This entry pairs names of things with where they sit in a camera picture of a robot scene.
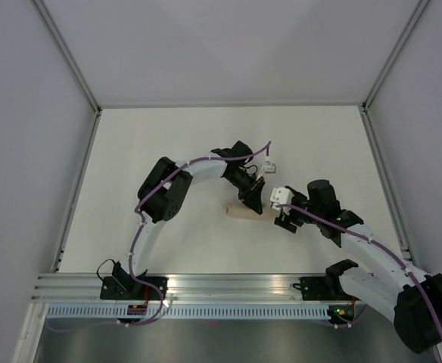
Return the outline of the beige cloth napkin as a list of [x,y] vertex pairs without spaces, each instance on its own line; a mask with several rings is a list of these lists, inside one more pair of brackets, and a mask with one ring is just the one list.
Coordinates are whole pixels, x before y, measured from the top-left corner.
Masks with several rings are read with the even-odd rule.
[[261,214],[257,214],[242,203],[230,203],[226,205],[226,215],[235,219],[273,221],[278,213],[273,209],[264,208]]

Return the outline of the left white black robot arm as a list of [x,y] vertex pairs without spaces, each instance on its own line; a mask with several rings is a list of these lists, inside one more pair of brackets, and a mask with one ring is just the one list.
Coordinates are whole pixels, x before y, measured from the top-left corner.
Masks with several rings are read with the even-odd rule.
[[147,276],[148,261],[165,226],[182,208],[191,186],[211,179],[224,178],[238,190],[238,200],[257,215],[263,213],[262,176],[254,176],[245,166],[269,145],[253,152],[237,141],[231,148],[217,148],[204,157],[184,162],[160,158],[139,188],[139,203],[134,212],[140,216],[139,229],[123,258],[114,263],[110,275],[101,279],[102,300],[163,300],[166,278]]

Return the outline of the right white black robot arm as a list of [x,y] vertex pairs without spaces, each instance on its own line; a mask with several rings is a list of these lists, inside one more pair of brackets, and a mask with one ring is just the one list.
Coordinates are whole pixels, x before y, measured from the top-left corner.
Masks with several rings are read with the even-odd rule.
[[275,224],[294,233],[315,225],[321,235],[352,257],[325,270],[325,292],[362,300],[386,317],[414,353],[442,344],[442,274],[432,275],[396,254],[351,210],[341,207],[329,181],[307,185],[307,194],[289,186],[272,190]]

